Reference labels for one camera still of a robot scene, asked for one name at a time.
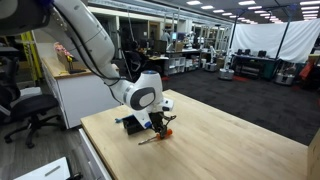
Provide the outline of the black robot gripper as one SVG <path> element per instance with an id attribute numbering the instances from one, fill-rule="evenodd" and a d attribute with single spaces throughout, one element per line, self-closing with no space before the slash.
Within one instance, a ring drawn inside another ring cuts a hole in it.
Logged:
<path id="1" fill-rule="evenodd" d="M 149 114 L 152 129 L 156 133 L 156 139 L 164 139 L 167 134 L 167 125 L 176 118 L 175 115 L 166 116 L 163 112 Z"/>

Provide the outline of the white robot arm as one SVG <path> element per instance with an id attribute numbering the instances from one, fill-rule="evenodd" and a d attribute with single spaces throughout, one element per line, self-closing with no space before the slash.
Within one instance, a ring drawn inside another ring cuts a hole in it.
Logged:
<path id="1" fill-rule="evenodd" d="M 164 113 L 174 102 L 163 96 L 161 76 L 144 70 L 131 82 L 113 68 L 114 44 L 101 23 L 81 0 L 0 0 L 0 35 L 41 29 L 75 59 L 100 77 L 115 100 L 132 109 L 140 125 L 160 139 L 170 135 L 171 117 Z"/>

